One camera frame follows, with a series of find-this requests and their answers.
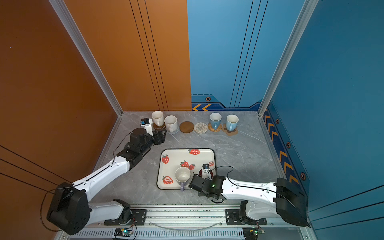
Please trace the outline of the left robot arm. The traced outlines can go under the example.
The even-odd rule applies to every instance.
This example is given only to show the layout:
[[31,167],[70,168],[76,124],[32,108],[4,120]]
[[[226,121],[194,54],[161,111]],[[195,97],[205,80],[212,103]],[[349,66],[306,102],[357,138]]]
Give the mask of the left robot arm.
[[131,131],[128,134],[130,141],[110,162],[78,181],[62,183],[51,191],[53,198],[47,221],[69,235],[103,221],[128,224],[133,218],[130,204],[120,199],[98,204],[90,201],[116,178],[132,170],[153,146],[164,143],[166,135],[167,130],[153,131],[152,134],[144,128]]

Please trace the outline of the white mug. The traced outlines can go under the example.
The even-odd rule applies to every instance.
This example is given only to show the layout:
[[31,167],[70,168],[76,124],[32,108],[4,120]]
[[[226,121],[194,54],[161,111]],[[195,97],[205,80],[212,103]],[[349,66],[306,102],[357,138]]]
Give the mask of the white mug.
[[164,113],[162,111],[153,112],[152,121],[157,127],[162,127],[164,125]]
[[165,117],[164,122],[165,122],[165,125],[166,125],[166,129],[168,129],[168,128],[173,128],[173,129],[179,128],[178,119],[177,119],[176,116],[172,116],[172,115],[171,116],[167,116],[167,117]]

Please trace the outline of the woven rattan round coaster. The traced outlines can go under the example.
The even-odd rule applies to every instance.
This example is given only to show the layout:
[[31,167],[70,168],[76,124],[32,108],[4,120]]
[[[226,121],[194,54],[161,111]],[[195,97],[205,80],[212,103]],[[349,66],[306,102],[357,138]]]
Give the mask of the woven rattan round coaster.
[[208,130],[210,130],[213,133],[220,132],[222,130],[222,124],[219,124],[216,129],[214,129],[211,125],[211,123],[208,124]]

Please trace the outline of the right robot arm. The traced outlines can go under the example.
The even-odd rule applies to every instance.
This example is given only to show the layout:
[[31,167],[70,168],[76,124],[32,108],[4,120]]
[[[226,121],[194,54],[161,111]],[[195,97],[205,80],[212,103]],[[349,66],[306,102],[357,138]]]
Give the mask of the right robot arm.
[[288,224],[309,227],[308,198],[303,191],[284,178],[271,183],[251,183],[213,176],[202,178],[195,174],[189,188],[214,203],[219,200],[241,200],[238,218],[245,225],[257,225],[264,219],[280,217]]

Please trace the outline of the paw shaped brown coaster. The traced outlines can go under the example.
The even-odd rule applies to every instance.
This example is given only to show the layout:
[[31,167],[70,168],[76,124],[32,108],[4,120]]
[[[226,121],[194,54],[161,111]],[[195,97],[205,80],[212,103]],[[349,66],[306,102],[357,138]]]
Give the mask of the paw shaped brown coaster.
[[226,133],[228,136],[235,136],[235,135],[237,135],[237,134],[239,133],[239,131],[238,131],[237,128],[235,128],[233,131],[229,131],[229,130],[227,129],[226,124],[223,124],[222,131],[223,131],[224,133]]

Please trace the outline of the light blue mug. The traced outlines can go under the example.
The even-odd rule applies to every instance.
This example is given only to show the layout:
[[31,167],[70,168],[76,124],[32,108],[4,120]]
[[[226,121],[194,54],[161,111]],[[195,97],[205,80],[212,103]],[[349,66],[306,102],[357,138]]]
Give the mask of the light blue mug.
[[226,127],[227,130],[232,132],[237,128],[239,122],[239,117],[236,115],[228,115],[227,116],[227,122],[226,122]]

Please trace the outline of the light blue rope coaster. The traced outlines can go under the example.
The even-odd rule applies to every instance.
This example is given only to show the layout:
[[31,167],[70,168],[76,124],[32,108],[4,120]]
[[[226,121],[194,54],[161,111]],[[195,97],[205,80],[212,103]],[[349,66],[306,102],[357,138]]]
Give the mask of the light blue rope coaster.
[[176,133],[178,133],[179,131],[180,131],[180,128],[175,128],[175,129],[173,129],[173,128],[168,128],[168,129],[167,129],[168,134],[171,134],[171,135],[176,134]]

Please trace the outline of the red interior mug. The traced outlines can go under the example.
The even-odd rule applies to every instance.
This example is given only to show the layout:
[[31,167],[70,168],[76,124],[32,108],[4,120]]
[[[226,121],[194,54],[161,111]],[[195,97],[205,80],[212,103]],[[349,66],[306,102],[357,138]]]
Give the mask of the red interior mug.
[[[200,171],[199,171],[199,173],[198,173],[198,175],[200,176],[200,177],[202,177],[202,169],[200,169]],[[210,176],[210,178],[208,178],[208,179],[212,179],[213,178],[213,172],[211,171],[211,176]]]

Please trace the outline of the light wooden round coaster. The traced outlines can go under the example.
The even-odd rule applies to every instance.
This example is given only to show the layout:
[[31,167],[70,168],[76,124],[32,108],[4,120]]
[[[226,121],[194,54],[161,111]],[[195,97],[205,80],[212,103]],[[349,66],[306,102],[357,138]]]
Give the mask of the light wooden round coaster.
[[194,131],[194,124],[190,121],[185,121],[180,124],[180,131],[182,133],[188,134]]

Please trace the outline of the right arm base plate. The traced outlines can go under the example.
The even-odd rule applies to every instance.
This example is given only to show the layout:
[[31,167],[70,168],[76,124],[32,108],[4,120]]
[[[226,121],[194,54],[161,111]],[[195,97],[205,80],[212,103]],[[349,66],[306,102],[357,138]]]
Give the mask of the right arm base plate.
[[253,220],[246,216],[245,212],[241,212],[240,209],[226,209],[226,223],[229,226],[232,225],[249,225],[249,226],[266,226],[268,224],[266,218]]

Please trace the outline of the dark glossy wooden coaster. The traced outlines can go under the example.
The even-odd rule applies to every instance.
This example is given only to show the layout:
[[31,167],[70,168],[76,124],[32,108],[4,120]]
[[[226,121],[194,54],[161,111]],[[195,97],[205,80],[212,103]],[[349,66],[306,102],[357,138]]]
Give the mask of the dark glossy wooden coaster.
[[165,124],[163,124],[162,126],[157,126],[155,123],[153,123],[153,124],[152,124],[152,127],[153,127],[153,129],[156,130],[156,131],[163,131],[163,130],[166,129],[166,125],[165,125]]

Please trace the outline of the lavender mug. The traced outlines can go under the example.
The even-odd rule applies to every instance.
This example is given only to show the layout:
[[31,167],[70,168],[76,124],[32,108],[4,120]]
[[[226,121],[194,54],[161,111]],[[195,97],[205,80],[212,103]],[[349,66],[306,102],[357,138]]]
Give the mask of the lavender mug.
[[179,167],[175,171],[175,178],[177,182],[180,184],[181,192],[183,192],[188,187],[190,177],[191,177],[191,172],[187,167]]

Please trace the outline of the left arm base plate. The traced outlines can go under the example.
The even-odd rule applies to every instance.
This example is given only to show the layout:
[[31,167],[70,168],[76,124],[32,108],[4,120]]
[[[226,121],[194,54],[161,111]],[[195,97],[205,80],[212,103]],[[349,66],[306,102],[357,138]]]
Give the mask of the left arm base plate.
[[128,212],[123,212],[123,216],[115,220],[105,220],[105,226],[143,226],[145,224],[147,210],[145,209],[130,209]]

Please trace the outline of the colourful zigzag rope coaster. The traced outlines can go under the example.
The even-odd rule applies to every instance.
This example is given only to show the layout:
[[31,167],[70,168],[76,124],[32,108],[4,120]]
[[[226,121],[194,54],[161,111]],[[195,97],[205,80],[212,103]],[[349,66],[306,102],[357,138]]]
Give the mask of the colourful zigzag rope coaster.
[[205,123],[196,123],[194,125],[194,131],[198,134],[204,134],[208,131],[208,125]]

